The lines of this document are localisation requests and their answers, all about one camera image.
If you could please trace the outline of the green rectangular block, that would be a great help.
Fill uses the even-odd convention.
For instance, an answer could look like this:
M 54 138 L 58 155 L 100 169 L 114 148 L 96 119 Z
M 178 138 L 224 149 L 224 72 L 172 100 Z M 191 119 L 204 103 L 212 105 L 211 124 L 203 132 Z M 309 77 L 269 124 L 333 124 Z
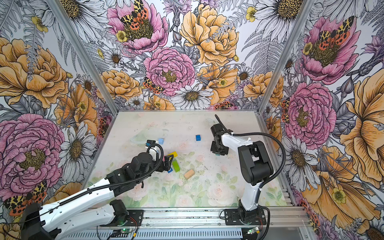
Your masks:
M 177 160 L 172 161 L 173 170 L 177 173 L 181 170 L 179 163 Z

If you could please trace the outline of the yellow rectangular block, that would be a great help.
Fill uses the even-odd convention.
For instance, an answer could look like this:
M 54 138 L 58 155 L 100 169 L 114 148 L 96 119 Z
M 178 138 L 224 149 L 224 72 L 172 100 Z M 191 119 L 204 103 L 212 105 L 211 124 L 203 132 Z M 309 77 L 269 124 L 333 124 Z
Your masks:
M 169 156 L 171 156 L 171 155 L 172 155 L 174 158 L 176 158 L 176 157 L 178 156 L 177 152 L 172 152 L 172 153 L 169 154 Z

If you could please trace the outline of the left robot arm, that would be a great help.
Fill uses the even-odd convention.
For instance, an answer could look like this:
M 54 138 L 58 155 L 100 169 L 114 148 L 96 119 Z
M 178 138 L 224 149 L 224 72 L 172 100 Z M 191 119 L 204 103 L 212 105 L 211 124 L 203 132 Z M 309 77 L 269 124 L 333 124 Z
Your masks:
M 138 227 L 143 211 L 127 210 L 117 197 L 143 185 L 154 172 L 168 172 L 174 155 L 140 153 L 91 187 L 62 200 L 30 204 L 21 219 L 21 239 L 61 240 L 92 227 Z

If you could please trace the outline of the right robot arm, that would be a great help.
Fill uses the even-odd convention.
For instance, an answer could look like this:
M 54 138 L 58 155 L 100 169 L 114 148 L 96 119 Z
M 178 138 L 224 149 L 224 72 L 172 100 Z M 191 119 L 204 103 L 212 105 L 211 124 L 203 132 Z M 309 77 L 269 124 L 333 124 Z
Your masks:
M 250 136 L 263 136 L 264 133 L 235 134 L 215 124 L 211 127 L 214 140 L 211 152 L 225 156 L 231 150 L 238 157 L 240 170 L 244 180 L 248 183 L 240 199 L 239 212 L 255 211 L 259 207 L 259 198 L 263 185 L 274 174 L 274 168 L 263 141 L 253 141 Z

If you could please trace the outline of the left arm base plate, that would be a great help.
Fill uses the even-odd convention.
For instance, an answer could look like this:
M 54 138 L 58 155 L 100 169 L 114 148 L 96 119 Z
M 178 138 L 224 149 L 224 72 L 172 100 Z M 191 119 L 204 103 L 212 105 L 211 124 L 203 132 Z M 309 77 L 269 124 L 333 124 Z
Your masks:
M 144 211 L 143 210 L 128 210 L 120 211 L 113 214 L 113 219 L 108 224 L 101 225 L 102 227 L 139 227 L 142 225 Z

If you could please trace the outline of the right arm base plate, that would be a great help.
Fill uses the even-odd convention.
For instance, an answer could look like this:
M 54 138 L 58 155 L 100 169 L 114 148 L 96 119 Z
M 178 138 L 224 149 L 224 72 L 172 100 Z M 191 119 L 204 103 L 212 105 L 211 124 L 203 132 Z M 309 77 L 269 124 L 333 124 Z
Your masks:
M 227 226 L 264 226 L 267 224 L 266 214 L 260 208 L 252 211 L 245 211 L 243 208 L 224 209 L 224 220 Z

